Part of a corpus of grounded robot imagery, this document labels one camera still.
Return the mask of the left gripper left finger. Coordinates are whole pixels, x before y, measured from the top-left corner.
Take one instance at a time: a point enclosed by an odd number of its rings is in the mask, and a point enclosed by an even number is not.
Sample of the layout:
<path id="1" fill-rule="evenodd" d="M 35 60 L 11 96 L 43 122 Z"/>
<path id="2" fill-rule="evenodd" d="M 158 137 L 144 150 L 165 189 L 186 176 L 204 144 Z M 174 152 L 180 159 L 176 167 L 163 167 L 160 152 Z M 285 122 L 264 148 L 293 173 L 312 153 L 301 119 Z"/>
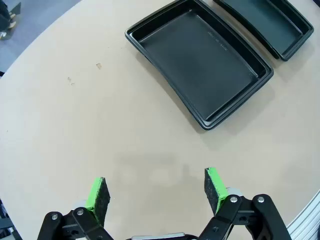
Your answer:
<path id="1" fill-rule="evenodd" d="M 85 206 L 62 215 L 58 211 L 47 213 L 43 219 L 39 240 L 111 240 L 104 228 L 110 202 L 110 193 L 104 177 L 97 177 L 91 187 Z"/>

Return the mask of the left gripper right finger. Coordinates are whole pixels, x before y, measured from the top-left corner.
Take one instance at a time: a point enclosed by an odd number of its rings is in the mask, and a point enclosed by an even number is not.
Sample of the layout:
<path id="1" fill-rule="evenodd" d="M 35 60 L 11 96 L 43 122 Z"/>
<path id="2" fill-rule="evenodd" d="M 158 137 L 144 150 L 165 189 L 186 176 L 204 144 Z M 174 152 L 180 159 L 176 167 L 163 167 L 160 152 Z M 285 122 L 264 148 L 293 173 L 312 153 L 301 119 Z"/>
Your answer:
<path id="1" fill-rule="evenodd" d="M 253 240 L 291 239 L 269 195 L 258 194 L 247 199 L 229 193 L 214 167 L 204 170 L 204 192 L 213 217 L 199 235 L 199 240 L 226 240 L 234 226 L 244 226 Z"/>

